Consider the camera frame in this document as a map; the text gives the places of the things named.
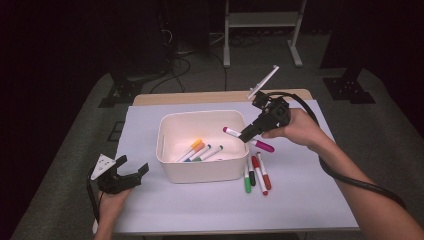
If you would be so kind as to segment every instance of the marker cap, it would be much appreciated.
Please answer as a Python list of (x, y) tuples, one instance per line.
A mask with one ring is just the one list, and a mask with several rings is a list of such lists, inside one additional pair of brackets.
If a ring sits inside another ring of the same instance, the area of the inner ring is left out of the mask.
[(274, 152), (274, 151), (275, 151), (275, 149), (274, 149), (274, 147), (273, 147), (273, 146), (270, 146), (270, 145), (268, 145), (268, 144), (265, 144), (265, 143), (263, 143), (263, 142), (261, 142), (261, 141), (258, 141), (258, 142), (256, 143), (256, 147), (258, 147), (258, 148), (260, 148), (260, 149), (263, 149), (263, 150), (265, 150), (265, 151), (267, 151), (267, 152)]

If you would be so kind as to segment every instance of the green marker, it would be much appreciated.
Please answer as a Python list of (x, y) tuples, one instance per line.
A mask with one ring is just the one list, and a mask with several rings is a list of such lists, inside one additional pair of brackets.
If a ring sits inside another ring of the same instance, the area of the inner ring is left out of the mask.
[(252, 191), (249, 178), (249, 169), (247, 167), (247, 164), (246, 166), (244, 166), (244, 188), (246, 189), (247, 193), (250, 193)]

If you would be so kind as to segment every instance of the red marker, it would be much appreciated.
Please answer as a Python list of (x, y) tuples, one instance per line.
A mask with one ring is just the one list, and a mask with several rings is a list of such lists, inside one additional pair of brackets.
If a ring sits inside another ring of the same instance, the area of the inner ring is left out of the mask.
[(266, 196), (268, 195), (268, 191), (266, 189), (264, 179), (262, 178), (261, 169), (259, 168), (258, 159), (255, 156), (252, 156), (253, 167), (255, 168), (256, 175), (258, 175), (259, 185), (261, 186), (262, 193)]
[(262, 154), (260, 152), (256, 153), (259, 160), (259, 167), (261, 168), (262, 177), (264, 178), (266, 189), (271, 190), (271, 180), (269, 180), (268, 173), (266, 172), (264, 161), (262, 161)]

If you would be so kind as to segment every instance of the pink marker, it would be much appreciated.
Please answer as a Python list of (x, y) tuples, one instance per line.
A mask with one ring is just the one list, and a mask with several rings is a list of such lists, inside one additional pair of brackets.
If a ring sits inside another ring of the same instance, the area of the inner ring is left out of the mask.
[[(223, 131), (225, 133), (233, 136), (233, 137), (239, 137), (241, 135), (241, 133), (234, 131), (233, 129), (228, 128), (228, 127), (224, 127)], [(254, 138), (252, 140), (250, 140), (249, 143), (251, 143), (251, 144), (255, 145), (256, 147), (263, 149), (267, 152), (274, 152), (275, 151), (273, 146), (270, 146), (270, 145), (268, 145), (264, 142), (261, 142), (259, 140), (254, 139)]]

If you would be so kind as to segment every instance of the metal stand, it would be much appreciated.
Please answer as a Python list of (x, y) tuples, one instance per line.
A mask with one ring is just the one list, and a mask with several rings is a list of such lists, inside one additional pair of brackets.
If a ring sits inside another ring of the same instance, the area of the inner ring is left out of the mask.
[(265, 13), (230, 13), (229, 0), (225, 4), (225, 43), (224, 43), (224, 67), (230, 67), (229, 29), (236, 27), (295, 27), (293, 37), (288, 40), (290, 53), (296, 67), (302, 67), (303, 63), (296, 49), (297, 37), (303, 20), (306, 1), (302, 0), (298, 12), (265, 12)]
[(371, 94), (365, 92), (357, 81), (361, 70), (360, 66), (351, 66), (342, 77), (323, 79), (333, 100), (349, 100), (352, 104), (375, 103)]

